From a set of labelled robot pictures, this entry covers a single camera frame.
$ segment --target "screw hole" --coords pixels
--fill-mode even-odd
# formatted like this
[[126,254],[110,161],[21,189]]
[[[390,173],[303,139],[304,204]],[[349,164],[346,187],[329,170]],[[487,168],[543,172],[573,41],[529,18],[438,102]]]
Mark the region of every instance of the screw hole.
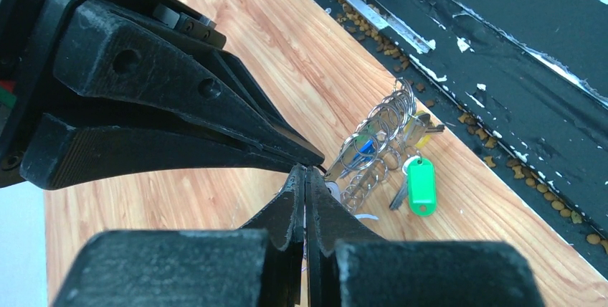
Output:
[[205,99],[213,99],[222,94],[222,89],[215,79],[205,79],[199,83],[199,94]]
[[194,29],[194,23],[193,22],[187,22],[186,23],[186,28],[184,29],[185,32],[190,32]]
[[1,167],[3,171],[11,171],[19,166],[22,159],[22,153],[13,153],[2,160]]
[[127,49],[123,50],[114,57],[112,68],[117,74],[133,74],[139,64],[137,52]]

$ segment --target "key tag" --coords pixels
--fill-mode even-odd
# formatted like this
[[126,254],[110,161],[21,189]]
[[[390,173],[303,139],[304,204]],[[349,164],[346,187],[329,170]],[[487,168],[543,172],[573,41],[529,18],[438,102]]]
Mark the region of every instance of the key tag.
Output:
[[429,159],[418,158],[407,167],[409,208],[418,216],[429,216],[437,208],[435,168]]

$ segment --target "green key tag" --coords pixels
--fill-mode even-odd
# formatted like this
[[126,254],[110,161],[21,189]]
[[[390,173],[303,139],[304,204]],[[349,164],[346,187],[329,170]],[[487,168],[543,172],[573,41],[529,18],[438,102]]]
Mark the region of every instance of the green key tag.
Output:
[[437,208],[435,168],[429,159],[413,160],[407,167],[409,208],[418,216],[429,216]]

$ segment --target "silver key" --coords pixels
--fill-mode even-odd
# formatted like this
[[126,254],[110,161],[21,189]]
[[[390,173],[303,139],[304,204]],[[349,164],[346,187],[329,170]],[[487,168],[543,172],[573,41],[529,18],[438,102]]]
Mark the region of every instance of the silver key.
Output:
[[397,195],[395,196],[395,198],[393,198],[393,202],[391,202],[391,204],[389,205],[390,210],[397,210],[401,206],[401,204],[403,204],[403,201],[407,197],[407,194],[408,194],[408,191],[407,191],[407,167],[416,158],[419,158],[419,156],[418,155],[411,156],[409,159],[407,159],[403,163],[403,166],[401,168],[401,171],[403,172],[403,183],[401,184],[401,188],[399,188],[399,191],[397,192]]

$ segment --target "wooden table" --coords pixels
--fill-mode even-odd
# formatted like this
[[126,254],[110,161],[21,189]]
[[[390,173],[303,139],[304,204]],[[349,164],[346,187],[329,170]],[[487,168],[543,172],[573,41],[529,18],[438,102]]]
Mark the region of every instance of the wooden table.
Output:
[[[218,24],[227,49],[326,154],[326,166],[391,91],[391,74],[312,0],[182,1]],[[452,133],[435,136],[424,154],[436,167],[438,210],[426,218],[406,207],[390,212],[396,184],[385,184],[361,210],[379,217],[364,220],[372,230],[395,240],[505,240],[530,261],[548,305],[608,306],[608,281]],[[270,201],[285,177],[256,169],[192,169],[45,192],[49,298],[96,232],[239,227]]]

